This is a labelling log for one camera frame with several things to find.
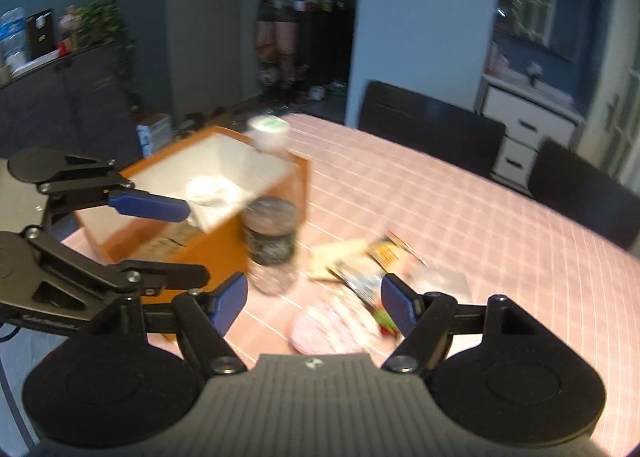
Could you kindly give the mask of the pink white knitted toy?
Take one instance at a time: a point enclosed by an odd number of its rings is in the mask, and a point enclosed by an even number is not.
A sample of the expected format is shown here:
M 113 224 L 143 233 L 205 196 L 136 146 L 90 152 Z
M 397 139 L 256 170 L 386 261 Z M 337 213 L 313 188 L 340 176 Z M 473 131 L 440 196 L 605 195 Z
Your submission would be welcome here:
M 358 299 L 338 295 L 314 301 L 297 313 L 288 342 L 307 355 L 371 353 L 380 346 L 382 333 Z

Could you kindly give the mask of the dark shoe shelf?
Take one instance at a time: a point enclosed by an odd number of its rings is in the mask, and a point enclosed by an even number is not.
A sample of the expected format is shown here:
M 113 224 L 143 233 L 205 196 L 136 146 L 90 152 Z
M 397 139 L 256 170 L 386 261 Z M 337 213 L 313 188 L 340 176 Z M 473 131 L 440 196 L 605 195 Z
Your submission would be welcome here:
M 255 23 L 256 81 L 262 100 L 298 103 L 323 90 L 344 96 L 356 15 L 330 0 L 269 0 Z

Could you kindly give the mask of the green potted plant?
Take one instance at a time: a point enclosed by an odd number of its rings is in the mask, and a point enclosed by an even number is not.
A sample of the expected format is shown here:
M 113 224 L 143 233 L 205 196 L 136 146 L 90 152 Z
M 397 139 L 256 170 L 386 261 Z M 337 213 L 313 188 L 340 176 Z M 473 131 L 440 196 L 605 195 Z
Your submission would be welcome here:
M 78 9 L 79 40 L 84 48 L 104 46 L 114 58 L 114 75 L 131 106 L 141 104 L 136 74 L 136 47 L 118 0 L 90 0 Z

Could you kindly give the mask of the white glass-pane door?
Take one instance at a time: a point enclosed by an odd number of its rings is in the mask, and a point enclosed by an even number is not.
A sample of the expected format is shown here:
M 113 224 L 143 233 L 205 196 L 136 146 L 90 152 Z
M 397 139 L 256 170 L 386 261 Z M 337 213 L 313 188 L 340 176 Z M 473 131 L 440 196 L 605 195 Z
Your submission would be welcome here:
M 627 188 L 634 185 L 632 164 L 639 148 L 639 22 L 634 23 L 629 38 L 622 80 L 606 107 L 604 136 L 596 161 L 602 172 Z

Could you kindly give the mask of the white cabinet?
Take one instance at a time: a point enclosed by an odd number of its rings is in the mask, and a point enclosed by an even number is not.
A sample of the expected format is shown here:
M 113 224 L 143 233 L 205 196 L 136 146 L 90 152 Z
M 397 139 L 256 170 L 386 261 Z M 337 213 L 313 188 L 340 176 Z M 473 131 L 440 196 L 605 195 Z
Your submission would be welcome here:
M 544 140 L 572 150 L 586 123 L 570 98 L 510 69 L 483 76 L 475 110 L 506 127 L 491 177 L 523 194 Z

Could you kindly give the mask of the black chair left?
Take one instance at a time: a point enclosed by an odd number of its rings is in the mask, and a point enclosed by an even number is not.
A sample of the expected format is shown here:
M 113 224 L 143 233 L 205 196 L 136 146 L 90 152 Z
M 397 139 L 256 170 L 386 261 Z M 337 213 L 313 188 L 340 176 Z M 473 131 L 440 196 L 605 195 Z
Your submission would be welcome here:
M 488 179 L 506 126 L 426 95 L 371 80 L 358 129 Z

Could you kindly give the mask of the pink checkered tablecloth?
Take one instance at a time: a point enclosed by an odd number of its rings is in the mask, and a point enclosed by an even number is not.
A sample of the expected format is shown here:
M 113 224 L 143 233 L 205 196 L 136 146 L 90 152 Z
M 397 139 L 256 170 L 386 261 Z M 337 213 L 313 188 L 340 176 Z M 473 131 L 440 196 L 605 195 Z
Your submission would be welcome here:
M 501 293 L 582 355 L 605 384 L 593 440 L 639 442 L 639 262 L 509 188 L 376 136 L 296 114 L 291 150 L 311 164 L 303 255 L 394 233 L 427 263 L 462 273 L 471 301 Z

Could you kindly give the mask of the dark sideboard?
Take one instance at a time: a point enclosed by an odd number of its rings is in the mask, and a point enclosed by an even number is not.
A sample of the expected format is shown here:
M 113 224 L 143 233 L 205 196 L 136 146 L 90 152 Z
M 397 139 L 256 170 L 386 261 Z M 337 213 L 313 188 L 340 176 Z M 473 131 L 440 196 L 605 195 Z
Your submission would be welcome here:
M 119 168 L 142 158 L 110 49 L 66 55 L 1 88 L 1 157 L 27 147 L 113 159 Z

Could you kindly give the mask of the clear plastic water bottle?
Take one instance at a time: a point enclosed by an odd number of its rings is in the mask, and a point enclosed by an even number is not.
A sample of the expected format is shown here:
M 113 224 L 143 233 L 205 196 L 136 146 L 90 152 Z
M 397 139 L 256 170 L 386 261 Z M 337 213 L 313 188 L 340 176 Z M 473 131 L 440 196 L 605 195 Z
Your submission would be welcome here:
M 258 185 L 242 212 L 248 279 L 264 295 L 283 295 L 297 279 L 297 232 L 303 207 L 299 166 L 288 151 L 290 124 L 273 114 L 247 121 L 254 150 L 247 181 Z

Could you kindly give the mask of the wall mirror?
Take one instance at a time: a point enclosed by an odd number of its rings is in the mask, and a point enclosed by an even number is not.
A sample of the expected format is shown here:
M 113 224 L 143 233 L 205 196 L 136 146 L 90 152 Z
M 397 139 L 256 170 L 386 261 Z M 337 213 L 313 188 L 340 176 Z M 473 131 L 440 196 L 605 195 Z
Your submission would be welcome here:
M 494 33 L 575 61 L 587 0 L 498 0 Z

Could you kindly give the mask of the orange storage box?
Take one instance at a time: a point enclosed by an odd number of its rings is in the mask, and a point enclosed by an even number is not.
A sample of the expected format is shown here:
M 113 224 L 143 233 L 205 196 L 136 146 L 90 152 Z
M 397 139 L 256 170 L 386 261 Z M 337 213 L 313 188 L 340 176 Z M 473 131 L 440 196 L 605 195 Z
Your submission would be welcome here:
M 137 188 L 184 200 L 179 222 L 126 217 L 102 206 L 75 214 L 89 246 L 105 263 L 125 260 L 194 263 L 207 267 L 207 286 L 245 272 L 250 256 L 243 212 L 262 197 L 283 197 L 306 218 L 309 162 L 283 141 L 277 154 L 220 127 L 165 148 L 124 170 Z

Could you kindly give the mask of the yellow sponge cloth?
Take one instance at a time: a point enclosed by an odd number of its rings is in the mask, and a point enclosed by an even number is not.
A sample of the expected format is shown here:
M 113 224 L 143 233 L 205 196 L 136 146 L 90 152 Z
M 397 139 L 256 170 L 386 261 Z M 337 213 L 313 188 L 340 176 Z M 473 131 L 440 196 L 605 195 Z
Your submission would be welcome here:
M 307 259 L 306 276 L 311 281 L 338 281 L 331 272 L 335 263 L 352 255 L 358 255 L 366 248 L 367 240 L 363 238 L 339 240 L 311 248 Z

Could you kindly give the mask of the black chair right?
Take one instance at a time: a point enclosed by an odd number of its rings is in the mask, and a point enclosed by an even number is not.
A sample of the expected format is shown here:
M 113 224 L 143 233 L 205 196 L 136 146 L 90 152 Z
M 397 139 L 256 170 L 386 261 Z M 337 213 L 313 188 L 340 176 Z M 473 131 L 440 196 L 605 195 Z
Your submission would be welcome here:
M 528 190 L 536 202 L 625 250 L 639 234 L 639 196 L 552 139 L 541 143 Z

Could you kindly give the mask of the black chair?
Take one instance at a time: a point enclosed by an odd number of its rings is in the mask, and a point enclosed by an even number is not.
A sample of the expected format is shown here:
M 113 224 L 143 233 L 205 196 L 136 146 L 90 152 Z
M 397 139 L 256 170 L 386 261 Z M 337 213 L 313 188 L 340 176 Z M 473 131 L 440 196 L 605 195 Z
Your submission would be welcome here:
M 488 179 L 506 126 L 426 95 L 371 80 L 358 129 Z
M 639 196 L 552 139 L 541 143 L 528 190 L 536 202 L 625 250 L 639 234 Z

